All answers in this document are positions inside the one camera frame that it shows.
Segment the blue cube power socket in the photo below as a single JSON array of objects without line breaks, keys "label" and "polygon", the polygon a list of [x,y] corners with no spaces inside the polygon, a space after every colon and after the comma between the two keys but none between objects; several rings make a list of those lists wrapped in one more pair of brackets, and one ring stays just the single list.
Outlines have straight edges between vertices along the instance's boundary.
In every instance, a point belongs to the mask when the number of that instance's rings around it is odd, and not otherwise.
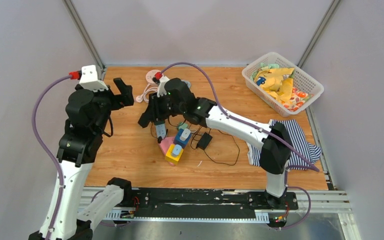
[{"label": "blue cube power socket", "polygon": [[174,137],[173,143],[175,145],[181,146],[183,149],[186,147],[188,144],[190,138],[191,138],[191,131],[189,128],[180,128],[178,130],[178,133]]}]

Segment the white USB charger plug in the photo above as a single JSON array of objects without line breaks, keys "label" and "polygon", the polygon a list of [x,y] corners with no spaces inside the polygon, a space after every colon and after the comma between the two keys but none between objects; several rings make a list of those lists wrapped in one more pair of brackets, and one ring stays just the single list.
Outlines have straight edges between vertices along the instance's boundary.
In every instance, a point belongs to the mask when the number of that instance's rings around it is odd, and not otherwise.
[{"label": "white USB charger plug", "polygon": [[188,128],[183,129],[179,139],[182,141],[186,141],[191,135],[191,131]]}]

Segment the light blue small charger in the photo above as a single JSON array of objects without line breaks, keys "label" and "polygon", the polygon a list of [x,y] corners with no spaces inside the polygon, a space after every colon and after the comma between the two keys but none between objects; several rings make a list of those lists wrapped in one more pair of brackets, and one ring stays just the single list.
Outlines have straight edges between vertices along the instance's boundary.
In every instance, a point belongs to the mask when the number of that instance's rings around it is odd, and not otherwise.
[{"label": "light blue small charger", "polygon": [[182,153],[182,151],[183,151],[183,148],[182,148],[181,145],[179,145],[179,144],[174,144],[174,145],[173,145],[173,149],[172,149],[172,151],[171,151],[171,156],[172,156],[173,158],[177,158],[177,157]]}]

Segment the yellow cube power socket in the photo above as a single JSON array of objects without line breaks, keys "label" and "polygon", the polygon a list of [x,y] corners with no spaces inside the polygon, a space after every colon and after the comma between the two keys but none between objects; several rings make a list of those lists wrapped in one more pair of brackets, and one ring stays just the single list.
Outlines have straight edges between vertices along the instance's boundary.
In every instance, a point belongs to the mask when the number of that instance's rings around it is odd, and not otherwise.
[{"label": "yellow cube power socket", "polygon": [[175,166],[179,163],[184,149],[179,144],[171,144],[165,154],[165,160]]}]

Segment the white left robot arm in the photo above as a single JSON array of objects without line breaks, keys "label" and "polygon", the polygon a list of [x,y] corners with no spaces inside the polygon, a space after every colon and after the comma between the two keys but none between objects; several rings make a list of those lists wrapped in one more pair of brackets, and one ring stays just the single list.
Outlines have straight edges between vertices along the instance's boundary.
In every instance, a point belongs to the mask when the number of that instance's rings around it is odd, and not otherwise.
[{"label": "white left robot arm", "polygon": [[93,91],[78,84],[69,96],[64,134],[57,154],[50,155],[57,169],[51,204],[41,228],[29,235],[31,240],[90,240],[113,207],[133,202],[131,182],[114,177],[83,211],[78,210],[103,138],[113,135],[105,131],[113,125],[111,113],[134,104],[132,86],[120,78],[113,81],[119,94],[108,85]]}]

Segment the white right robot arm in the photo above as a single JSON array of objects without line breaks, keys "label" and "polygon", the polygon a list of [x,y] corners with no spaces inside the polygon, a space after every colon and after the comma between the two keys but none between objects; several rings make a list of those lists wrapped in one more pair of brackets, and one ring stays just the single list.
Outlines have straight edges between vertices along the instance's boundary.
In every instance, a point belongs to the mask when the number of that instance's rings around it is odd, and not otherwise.
[{"label": "white right robot arm", "polygon": [[193,125],[223,131],[260,150],[258,165],[265,170],[267,183],[263,200],[271,209],[286,204],[286,166],[292,151],[292,141],[281,123],[252,122],[250,119],[226,110],[220,103],[196,97],[179,78],[159,80],[156,93],[152,93],[146,110],[138,124],[145,128],[149,123],[182,115]]}]

